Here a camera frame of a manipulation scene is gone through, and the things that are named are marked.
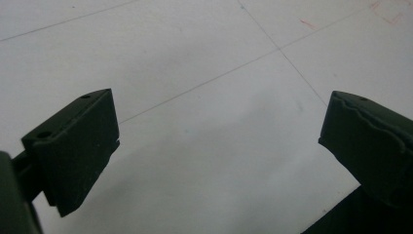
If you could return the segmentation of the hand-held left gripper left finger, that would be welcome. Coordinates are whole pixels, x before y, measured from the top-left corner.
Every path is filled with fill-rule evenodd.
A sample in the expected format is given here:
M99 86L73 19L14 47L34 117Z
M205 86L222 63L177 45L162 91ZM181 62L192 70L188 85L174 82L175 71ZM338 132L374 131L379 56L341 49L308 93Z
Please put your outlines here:
M76 98L26 134L14 160L23 197L39 193L62 216L85 201L111 155L120 145L112 91Z

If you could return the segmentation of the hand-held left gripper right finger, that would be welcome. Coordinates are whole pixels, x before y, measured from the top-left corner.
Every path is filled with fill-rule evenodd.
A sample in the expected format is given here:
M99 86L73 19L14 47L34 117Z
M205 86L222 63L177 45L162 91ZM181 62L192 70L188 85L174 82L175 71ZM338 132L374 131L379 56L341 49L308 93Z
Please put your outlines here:
M413 120L366 97L334 91L319 144L373 198L413 206Z

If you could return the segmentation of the white table cover sheet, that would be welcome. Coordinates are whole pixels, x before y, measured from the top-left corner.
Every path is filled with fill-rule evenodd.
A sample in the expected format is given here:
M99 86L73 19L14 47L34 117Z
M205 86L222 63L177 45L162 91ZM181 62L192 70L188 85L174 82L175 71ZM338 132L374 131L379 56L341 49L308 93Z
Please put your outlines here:
M120 147L45 234L301 234L357 187L330 94L413 120L413 0L0 0L0 150L99 89Z

